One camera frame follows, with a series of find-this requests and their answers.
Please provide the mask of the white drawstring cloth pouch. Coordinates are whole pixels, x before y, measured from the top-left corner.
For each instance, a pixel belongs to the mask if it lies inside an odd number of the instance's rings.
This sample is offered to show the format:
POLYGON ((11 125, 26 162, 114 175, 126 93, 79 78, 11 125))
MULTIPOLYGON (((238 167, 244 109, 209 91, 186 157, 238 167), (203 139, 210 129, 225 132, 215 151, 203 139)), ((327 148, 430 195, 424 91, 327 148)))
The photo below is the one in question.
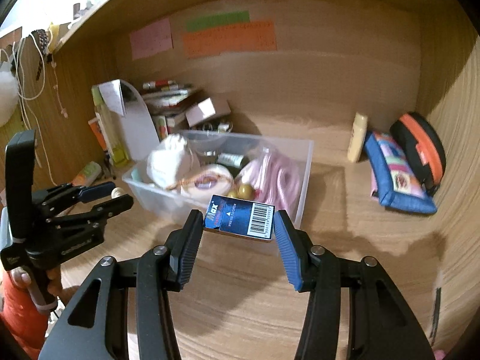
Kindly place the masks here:
POLYGON ((168 135, 147 157, 146 173, 160 188, 176 188, 176 183, 199 168, 199 159, 189 141, 180 134, 168 135))

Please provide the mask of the white lidded cup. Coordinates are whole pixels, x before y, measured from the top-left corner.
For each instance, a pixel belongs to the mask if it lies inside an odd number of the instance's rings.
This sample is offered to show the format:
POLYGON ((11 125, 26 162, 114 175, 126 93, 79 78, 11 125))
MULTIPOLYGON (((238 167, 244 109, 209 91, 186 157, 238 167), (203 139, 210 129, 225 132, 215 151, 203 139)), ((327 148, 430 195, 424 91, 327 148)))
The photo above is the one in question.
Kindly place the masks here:
POLYGON ((210 164, 190 172, 181 180, 180 193, 202 204, 210 203, 212 195, 226 195, 233 187, 230 171, 222 165, 210 164))

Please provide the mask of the blue patchwork pouch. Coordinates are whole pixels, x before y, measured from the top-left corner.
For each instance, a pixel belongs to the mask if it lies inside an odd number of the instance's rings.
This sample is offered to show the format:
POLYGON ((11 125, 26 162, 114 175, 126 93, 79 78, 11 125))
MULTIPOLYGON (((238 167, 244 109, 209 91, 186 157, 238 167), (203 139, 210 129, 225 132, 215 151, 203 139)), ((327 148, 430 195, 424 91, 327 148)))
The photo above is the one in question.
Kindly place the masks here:
POLYGON ((372 169, 371 197, 381 206, 420 215, 437 212, 433 199, 414 176, 404 151, 390 134, 368 131, 364 152, 372 169))

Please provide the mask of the cream small bottle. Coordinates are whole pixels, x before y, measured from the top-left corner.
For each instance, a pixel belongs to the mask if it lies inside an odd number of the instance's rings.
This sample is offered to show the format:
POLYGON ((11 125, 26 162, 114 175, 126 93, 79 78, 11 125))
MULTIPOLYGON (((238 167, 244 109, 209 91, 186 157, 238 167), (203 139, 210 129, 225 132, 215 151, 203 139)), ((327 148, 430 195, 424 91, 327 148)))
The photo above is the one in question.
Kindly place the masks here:
POLYGON ((356 163, 360 160, 362 154, 365 137, 368 129, 368 116, 360 113, 355 114, 352 125, 352 134, 347 149, 347 160, 356 163))

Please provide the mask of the orange green lotion tube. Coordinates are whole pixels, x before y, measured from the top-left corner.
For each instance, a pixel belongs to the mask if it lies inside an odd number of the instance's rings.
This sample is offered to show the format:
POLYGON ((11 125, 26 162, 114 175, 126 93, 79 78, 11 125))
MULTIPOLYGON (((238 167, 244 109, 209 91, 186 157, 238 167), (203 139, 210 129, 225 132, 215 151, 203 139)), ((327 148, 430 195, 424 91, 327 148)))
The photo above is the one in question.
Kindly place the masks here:
POLYGON ((97 180, 102 174, 101 166, 92 161, 87 163, 83 169, 73 178, 72 185, 74 186, 83 186, 88 187, 91 186, 92 183, 97 180))

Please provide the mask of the green sticky note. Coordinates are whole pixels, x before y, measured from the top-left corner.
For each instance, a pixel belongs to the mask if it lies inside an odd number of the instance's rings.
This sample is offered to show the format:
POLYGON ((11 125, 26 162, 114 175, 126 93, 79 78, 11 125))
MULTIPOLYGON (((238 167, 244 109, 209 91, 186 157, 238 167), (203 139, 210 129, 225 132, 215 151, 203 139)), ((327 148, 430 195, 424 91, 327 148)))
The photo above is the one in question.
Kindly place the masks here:
POLYGON ((230 24, 248 23, 249 21, 250 13, 248 10, 228 11, 189 19, 185 23, 185 30, 187 33, 193 33, 230 24))

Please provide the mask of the gold bells ornament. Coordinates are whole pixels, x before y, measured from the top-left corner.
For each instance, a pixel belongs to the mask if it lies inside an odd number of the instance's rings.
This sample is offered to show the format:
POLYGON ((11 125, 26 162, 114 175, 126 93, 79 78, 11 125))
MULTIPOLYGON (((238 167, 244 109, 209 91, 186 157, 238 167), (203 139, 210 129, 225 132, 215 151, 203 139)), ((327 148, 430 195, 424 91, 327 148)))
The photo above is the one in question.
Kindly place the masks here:
POLYGON ((227 193, 227 197, 249 201, 253 200, 255 196, 256 191, 250 184, 235 185, 227 193))

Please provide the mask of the black orange round case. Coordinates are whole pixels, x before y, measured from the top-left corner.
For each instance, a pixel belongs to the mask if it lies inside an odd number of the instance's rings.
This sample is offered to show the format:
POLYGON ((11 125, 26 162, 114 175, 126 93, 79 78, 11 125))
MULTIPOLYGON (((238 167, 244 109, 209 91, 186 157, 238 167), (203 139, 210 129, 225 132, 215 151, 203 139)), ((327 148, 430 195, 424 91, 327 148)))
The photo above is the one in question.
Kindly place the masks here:
POLYGON ((403 114, 390 127, 390 133, 406 155, 414 176, 433 197, 446 171, 446 154, 433 126, 419 113, 403 114))

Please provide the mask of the small pink white box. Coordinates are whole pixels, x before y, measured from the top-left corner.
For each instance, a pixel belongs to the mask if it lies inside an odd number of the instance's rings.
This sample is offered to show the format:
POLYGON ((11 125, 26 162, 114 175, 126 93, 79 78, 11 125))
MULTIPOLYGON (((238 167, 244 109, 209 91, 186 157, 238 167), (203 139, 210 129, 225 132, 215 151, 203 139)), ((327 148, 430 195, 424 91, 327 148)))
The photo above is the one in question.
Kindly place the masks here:
POLYGON ((230 105, 226 100, 208 97, 187 109, 185 118, 188 125, 193 128, 209 120, 227 116, 230 113, 230 105))

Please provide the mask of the small seashell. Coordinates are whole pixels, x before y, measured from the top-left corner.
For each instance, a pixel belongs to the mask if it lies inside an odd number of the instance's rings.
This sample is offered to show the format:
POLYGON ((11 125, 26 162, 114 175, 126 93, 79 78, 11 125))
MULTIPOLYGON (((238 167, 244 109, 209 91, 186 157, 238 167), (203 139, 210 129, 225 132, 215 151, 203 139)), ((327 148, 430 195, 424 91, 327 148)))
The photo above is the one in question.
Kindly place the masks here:
POLYGON ((125 194, 125 191, 120 187, 115 187, 111 192, 111 198, 115 199, 125 194))

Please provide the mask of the blue staples box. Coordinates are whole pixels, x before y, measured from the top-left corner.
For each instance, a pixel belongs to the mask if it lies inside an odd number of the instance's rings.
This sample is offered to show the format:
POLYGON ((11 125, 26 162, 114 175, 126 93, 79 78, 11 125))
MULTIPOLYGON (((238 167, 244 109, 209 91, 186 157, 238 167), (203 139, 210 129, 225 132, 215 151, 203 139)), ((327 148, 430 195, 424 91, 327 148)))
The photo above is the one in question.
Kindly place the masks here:
POLYGON ((204 227, 270 242, 274 212, 273 205, 213 195, 204 218, 204 227))

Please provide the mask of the dark green small bottle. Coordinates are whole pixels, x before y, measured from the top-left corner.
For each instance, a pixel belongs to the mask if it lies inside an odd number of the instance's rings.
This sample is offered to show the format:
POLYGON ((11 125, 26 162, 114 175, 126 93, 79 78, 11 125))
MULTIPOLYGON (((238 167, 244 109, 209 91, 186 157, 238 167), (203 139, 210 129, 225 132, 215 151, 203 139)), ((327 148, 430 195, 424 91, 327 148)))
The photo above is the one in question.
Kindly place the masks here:
POLYGON ((216 158, 216 163, 224 167, 233 168, 235 170, 242 170, 250 160, 246 155, 242 154, 229 154, 229 153, 220 153, 216 158))

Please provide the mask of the clear plastic storage bin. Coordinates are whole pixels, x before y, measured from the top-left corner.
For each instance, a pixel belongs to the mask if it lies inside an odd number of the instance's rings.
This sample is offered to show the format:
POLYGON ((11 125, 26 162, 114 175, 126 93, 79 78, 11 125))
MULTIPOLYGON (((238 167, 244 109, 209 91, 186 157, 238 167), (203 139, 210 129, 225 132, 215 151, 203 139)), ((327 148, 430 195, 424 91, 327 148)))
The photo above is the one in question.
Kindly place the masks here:
POLYGON ((245 198, 287 211, 300 225, 314 144, 310 140, 184 130, 168 136, 123 174, 140 205, 181 224, 207 211, 214 195, 247 189, 245 198))

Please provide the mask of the pink sticky note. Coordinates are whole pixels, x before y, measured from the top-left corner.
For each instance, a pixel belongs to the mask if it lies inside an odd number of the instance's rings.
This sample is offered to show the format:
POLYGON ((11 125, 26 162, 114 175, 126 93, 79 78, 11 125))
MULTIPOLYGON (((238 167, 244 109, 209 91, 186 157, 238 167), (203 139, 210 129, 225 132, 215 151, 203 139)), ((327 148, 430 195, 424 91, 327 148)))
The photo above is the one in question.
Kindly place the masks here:
POLYGON ((169 18, 157 20, 129 34, 132 60, 144 59, 173 48, 169 18))

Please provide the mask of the orange sticky note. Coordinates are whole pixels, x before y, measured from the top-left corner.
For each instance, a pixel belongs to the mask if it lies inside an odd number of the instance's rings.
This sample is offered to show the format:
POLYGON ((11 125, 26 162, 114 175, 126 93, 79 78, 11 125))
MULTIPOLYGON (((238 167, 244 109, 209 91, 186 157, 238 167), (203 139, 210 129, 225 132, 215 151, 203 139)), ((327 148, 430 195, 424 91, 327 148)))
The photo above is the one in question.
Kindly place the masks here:
POLYGON ((277 49, 275 26, 271 20, 229 24, 182 35, 188 59, 226 52, 258 52, 277 49))

